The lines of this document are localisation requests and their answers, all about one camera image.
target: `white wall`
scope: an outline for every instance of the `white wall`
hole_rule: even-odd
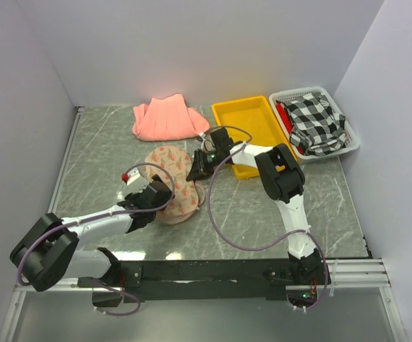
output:
[[[412,341],[412,1],[383,3],[335,99],[362,141],[344,159],[361,226]]]
[[[17,3],[0,0],[0,328],[16,275],[9,253],[47,210],[73,114]]]
[[[382,0],[18,0],[75,105],[332,93]]]

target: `black and white plaid fabric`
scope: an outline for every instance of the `black and white plaid fabric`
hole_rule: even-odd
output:
[[[333,113],[325,95],[310,93],[283,104],[293,124],[290,142],[302,148],[305,155],[320,157],[345,146],[346,118]]]

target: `white plastic basket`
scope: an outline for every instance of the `white plastic basket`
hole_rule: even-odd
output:
[[[279,91],[278,93],[271,94],[269,97],[269,103],[271,104],[272,111],[274,112],[274,115],[276,116],[277,120],[279,121],[279,124],[284,131],[285,136],[287,137],[288,141],[290,141],[290,136],[285,128],[284,123],[282,122],[282,119],[279,116],[279,113],[277,112],[276,109],[276,101],[279,102],[284,102],[284,101],[290,101],[290,100],[295,100],[299,96],[303,96],[309,93],[321,93],[328,98],[328,102],[331,105],[331,109],[335,113],[342,113],[337,104],[334,102],[334,100],[331,98],[331,96],[328,94],[326,90],[324,90],[322,87],[309,87],[309,88],[299,88],[299,89],[293,89],[293,90],[286,90],[286,91]],[[313,162],[316,160],[321,160],[321,159],[327,159],[331,157],[335,157],[337,155],[342,155],[344,153],[356,150],[360,146],[360,141],[358,137],[355,135],[354,130],[351,129],[351,126],[349,122],[346,120],[345,124],[345,131],[346,131],[346,147],[333,152],[329,155],[325,155],[322,157],[318,157],[316,155],[302,155],[301,153],[298,152],[298,149],[296,146],[292,144],[293,151],[295,155],[297,156],[298,163],[304,164],[306,162]]]

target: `gray marble surface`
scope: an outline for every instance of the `gray marble surface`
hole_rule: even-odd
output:
[[[210,106],[196,107],[215,124]],[[199,148],[194,140],[143,142],[134,137],[133,107],[84,108],[78,121],[71,154],[54,211],[72,217],[106,209],[123,199],[120,175],[142,162],[161,145],[176,145],[189,154]],[[304,205],[307,219],[328,257],[367,257],[363,234],[338,158],[303,165],[306,175]],[[212,193],[212,211],[222,231],[241,245],[257,247],[284,233],[276,205],[266,195],[258,177],[238,181],[225,168]],[[235,249],[216,234],[202,206],[189,220],[175,226],[153,222],[131,234],[112,236],[86,249],[107,247],[126,259],[236,259],[285,258],[287,243],[262,252]]]

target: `yellow plastic container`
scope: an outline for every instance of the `yellow plastic container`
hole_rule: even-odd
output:
[[[215,103],[212,105],[212,112],[218,125],[232,125],[249,132],[253,137],[251,144],[260,146],[285,144],[294,156],[293,149],[264,96]],[[230,128],[227,132],[234,141],[247,139],[247,136],[238,130]],[[233,165],[232,168],[238,180],[258,176],[258,170],[254,167]]]

